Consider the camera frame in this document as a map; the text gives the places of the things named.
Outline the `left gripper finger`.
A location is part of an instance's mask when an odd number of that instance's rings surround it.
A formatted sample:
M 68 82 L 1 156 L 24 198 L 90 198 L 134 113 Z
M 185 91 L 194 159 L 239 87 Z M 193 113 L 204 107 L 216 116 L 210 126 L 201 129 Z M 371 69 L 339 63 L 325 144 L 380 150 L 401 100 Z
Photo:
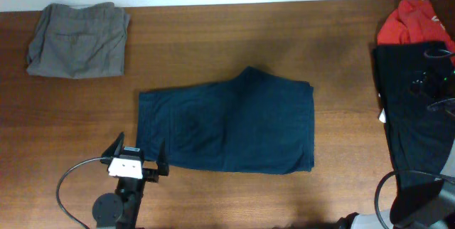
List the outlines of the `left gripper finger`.
M 103 158 L 114 158 L 118 156 L 124 145 L 124 132 L 120 132 L 115 141 L 102 153 Z
M 166 145 L 165 142 L 161 143 L 159 155 L 156 161 L 158 174 L 160 176 L 168 176 L 169 166 L 166 158 Z

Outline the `navy blue shorts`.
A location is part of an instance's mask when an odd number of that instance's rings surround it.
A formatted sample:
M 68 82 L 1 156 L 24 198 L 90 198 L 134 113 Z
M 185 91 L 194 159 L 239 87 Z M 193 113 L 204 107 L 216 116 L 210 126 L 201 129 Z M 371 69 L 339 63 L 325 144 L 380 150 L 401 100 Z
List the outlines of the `navy blue shorts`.
M 186 169 L 290 174 L 314 167 L 314 89 L 247 67 L 237 77 L 139 94 L 136 147 Z

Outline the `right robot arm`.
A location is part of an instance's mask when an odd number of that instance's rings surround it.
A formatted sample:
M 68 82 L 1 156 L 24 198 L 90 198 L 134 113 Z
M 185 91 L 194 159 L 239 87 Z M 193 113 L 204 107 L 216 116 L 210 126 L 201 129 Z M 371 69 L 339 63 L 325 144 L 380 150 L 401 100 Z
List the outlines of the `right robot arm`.
M 454 53 L 441 42 L 378 45 L 375 84 L 393 170 L 366 228 L 454 227 Z

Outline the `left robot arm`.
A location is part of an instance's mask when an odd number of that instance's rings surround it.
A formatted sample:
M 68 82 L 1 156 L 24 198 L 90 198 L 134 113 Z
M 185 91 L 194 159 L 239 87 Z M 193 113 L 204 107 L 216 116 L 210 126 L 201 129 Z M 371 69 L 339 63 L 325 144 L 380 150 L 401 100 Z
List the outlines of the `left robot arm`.
M 113 193 L 101 195 L 93 204 L 97 228 L 135 229 L 145 185 L 169 174 L 165 144 L 160 146 L 155 169 L 145 168 L 144 161 L 143 150 L 124 145 L 124 133 L 102 153 L 101 163 L 108 165 L 108 174 L 118 183 Z

